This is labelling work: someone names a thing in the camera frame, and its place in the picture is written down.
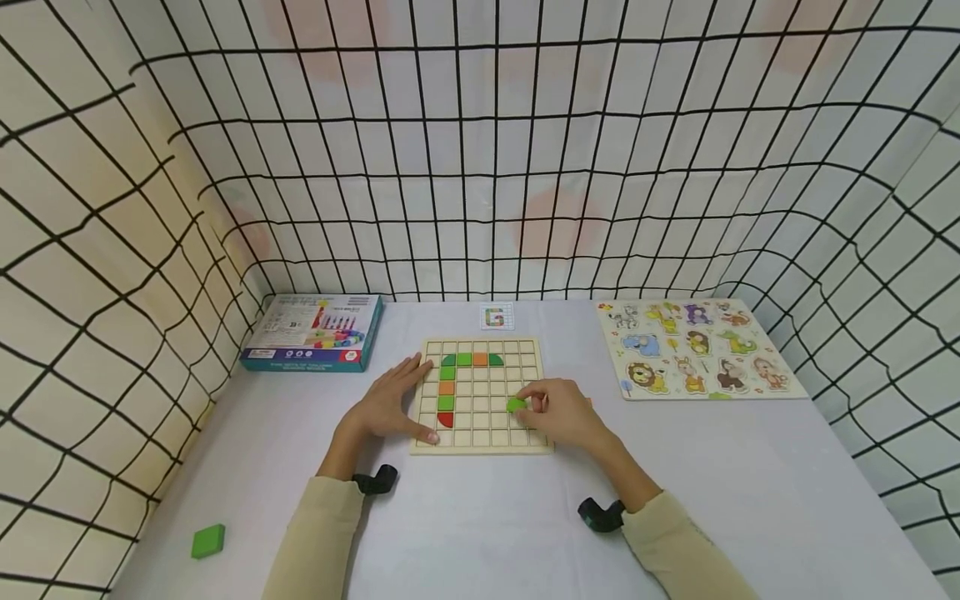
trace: left hand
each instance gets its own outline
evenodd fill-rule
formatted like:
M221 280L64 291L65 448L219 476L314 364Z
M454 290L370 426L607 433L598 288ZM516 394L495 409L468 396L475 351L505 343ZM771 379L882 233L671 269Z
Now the left hand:
M436 444L437 432L408 418L400 407L403 394L423 379L433 361L420 364L420 353L404 359L380 375L363 398L353 405L342 421L377 437L405 435L421 442Z

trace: loose green block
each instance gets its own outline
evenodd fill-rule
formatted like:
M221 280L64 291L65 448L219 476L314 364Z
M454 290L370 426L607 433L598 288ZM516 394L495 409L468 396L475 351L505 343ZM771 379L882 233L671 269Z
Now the loose green block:
M527 403L519 398L512 397L509 400L507 400L508 413L513 413L515 410L519 410L521 408L526 408L526 407L527 407Z
M190 550L190 556L195 559L205 559L208 556L217 554L224 549L224 535L227 527L223 523L211 525L206 529L201 529L193 535L193 548Z

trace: beige sleeve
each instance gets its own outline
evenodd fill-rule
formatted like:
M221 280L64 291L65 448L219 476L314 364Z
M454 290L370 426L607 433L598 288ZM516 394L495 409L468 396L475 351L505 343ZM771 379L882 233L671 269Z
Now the beige sleeve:
M340 600L363 508L352 481L313 477L290 518L263 600Z
M670 492L661 493L636 513L624 513L623 535L670 600L757 598Z

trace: animal puzzle board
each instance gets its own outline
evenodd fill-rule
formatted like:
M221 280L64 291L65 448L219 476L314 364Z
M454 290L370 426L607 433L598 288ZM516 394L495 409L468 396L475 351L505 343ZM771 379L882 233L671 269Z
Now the animal puzzle board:
M543 377L536 339L432 339L422 356L434 367L417 386L412 419L435 429L440 442L414 440L411 454L553 452L552 442L509 410L523 386Z
M629 400L806 397L740 300L596 303Z

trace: box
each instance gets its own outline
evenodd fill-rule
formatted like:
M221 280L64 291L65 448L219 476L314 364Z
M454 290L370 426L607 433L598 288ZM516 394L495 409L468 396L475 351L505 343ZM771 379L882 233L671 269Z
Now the box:
M382 313L376 295L280 294L240 362L249 371L365 371Z

